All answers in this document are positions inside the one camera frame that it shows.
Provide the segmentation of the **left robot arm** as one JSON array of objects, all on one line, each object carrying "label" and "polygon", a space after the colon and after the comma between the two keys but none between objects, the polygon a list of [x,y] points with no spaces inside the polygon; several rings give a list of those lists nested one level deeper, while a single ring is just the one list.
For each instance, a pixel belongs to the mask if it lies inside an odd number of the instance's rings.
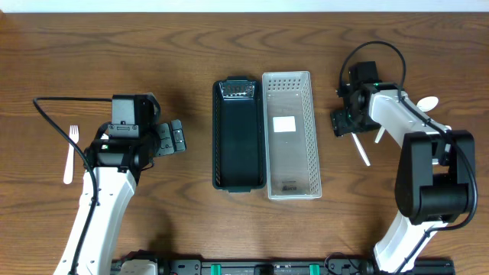
[{"label": "left robot arm", "polygon": [[121,222],[141,173],[163,157],[186,149],[179,120],[160,123],[151,93],[114,95],[112,120],[85,149],[86,172],[79,209],[57,274],[108,274]]}]

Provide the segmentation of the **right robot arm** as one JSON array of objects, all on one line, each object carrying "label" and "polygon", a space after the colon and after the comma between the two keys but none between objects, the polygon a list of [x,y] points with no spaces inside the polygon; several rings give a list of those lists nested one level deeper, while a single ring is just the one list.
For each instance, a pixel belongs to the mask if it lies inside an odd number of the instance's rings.
[{"label": "right robot arm", "polygon": [[375,62],[348,69],[337,94],[343,108],[331,113],[335,136],[376,130],[400,146],[394,196],[397,215],[374,246],[374,269],[400,274],[438,231],[456,230],[477,206],[474,138],[432,120],[395,82],[383,82]]}]

